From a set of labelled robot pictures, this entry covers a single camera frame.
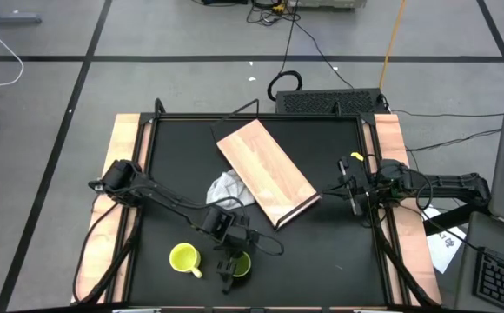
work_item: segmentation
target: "mug handle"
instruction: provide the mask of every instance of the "mug handle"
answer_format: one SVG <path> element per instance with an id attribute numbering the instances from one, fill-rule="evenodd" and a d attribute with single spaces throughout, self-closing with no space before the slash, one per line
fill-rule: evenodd
<path id="1" fill-rule="evenodd" d="M 202 278 L 202 272 L 197 268 L 190 269 L 196 278 Z"/>

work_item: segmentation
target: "wooden cutting board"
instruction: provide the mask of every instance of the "wooden cutting board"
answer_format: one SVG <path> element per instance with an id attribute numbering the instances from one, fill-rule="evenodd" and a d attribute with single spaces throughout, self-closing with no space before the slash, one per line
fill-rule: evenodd
<path id="1" fill-rule="evenodd" d="M 276 228 L 320 198 L 257 119 L 217 142 L 217 147 Z"/>

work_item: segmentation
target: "white cable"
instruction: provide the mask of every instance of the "white cable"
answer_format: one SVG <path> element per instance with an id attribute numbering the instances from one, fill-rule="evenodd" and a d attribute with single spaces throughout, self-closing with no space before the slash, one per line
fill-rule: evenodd
<path id="1" fill-rule="evenodd" d="M 13 55 L 13 56 L 14 56 L 14 57 L 18 60 L 18 62 L 20 63 L 20 72 L 18 73 L 17 78 L 15 78 L 15 80 L 10 81 L 10 82 L 8 82 L 8 83 L 0 83 L 0 87 L 3 87 L 3 86 L 12 85 L 13 83 L 16 83 L 16 82 L 18 81 L 18 79 L 20 78 L 20 76 L 22 76 L 22 75 L 23 75 L 23 72 L 24 72 L 24 63 L 23 63 L 23 61 L 20 59 L 20 57 L 18 57 L 18 56 L 15 54 L 15 52 L 13 52 L 13 51 L 9 48 L 9 46 L 7 46 L 7 45 L 3 42 L 3 40 L 1 40 L 1 38 L 0 38 L 0 43 L 1 43 L 1 44 L 3 45 L 3 47 L 5 47 L 5 49 L 7 49 L 7 50 L 10 52 L 10 54 L 11 54 L 11 55 Z"/>

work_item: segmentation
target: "wooden table edge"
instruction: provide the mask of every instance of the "wooden table edge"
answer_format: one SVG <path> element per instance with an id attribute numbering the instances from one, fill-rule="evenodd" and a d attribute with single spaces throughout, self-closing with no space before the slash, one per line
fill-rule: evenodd
<path id="1" fill-rule="evenodd" d="M 105 165 L 103 166 L 103 172 L 105 172 L 116 159 L 132 158 L 139 120 L 140 114 L 118 114 L 116 116 L 115 125 L 109 141 L 108 153 L 105 158 Z M 382 157 L 392 158 L 408 165 L 407 152 L 405 150 L 398 116 L 375 115 L 375 128 Z M 144 165 L 145 157 L 147 156 L 150 130 L 150 124 L 147 123 L 144 126 L 142 146 L 140 149 L 140 156 L 138 157 L 138 162 L 141 166 Z M 364 125 L 364 135 L 368 153 L 373 153 L 374 146 L 369 133 L 369 127 L 366 124 Z M 100 196 L 97 199 L 94 209 L 92 210 L 90 227 L 111 205 L 111 200 L 106 196 Z M 414 202 L 411 201 L 411 199 L 404 201 L 402 205 L 415 209 Z M 134 222 L 134 215 L 134 209 L 131 209 L 127 229 L 124 234 L 125 239 L 131 230 L 132 223 Z M 434 266 L 431 256 L 429 255 L 426 233 L 420 216 L 412 211 L 401 208 L 395 209 L 394 215 L 403 262 L 428 295 L 437 303 L 441 303 L 441 295 L 437 286 Z M 121 209 L 117 208 L 110 216 L 107 216 L 103 220 L 103 225 L 98 225 L 96 227 L 94 233 L 90 236 L 86 246 L 83 264 L 76 281 L 77 294 L 81 298 L 90 292 L 111 262 L 120 218 Z M 386 224 L 383 224 L 383 229 L 387 235 L 388 227 Z M 388 272 L 393 300 L 395 303 L 400 304 L 402 300 L 399 280 L 396 270 L 389 260 Z M 116 287 L 113 294 L 114 302 L 122 301 L 123 288 L 127 278 L 126 275 L 127 261 L 125 260 L 122 267 L 117 272 Z M 412 304 L 417 304 L 412 294 L 410 298 Z"/>

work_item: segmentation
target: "paper sheet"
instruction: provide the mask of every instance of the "paper sheet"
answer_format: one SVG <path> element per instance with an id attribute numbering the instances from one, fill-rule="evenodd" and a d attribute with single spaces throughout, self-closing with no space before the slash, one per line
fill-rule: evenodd
<path id="1" fill-rule="evenodd" d="M 430 218 L 440 215 L 440 211 L 432 208 L 431 206 L 424 210 L 426 215 Z M 466 234 L 462 232 L 458 227 L 450 228 L 449 231 L 456 234 L 460 238 L 464 239 Z M 445 273 L 447 266 L 453 260 L 454 254 L 457 252 L 459 247 L 461 247 L 461 240 L 459 238 L 443 231 L 428 237 L 429 253 L 432 257 L 432 263 L 434 267 L 440 271 L 440 273 Z"/>

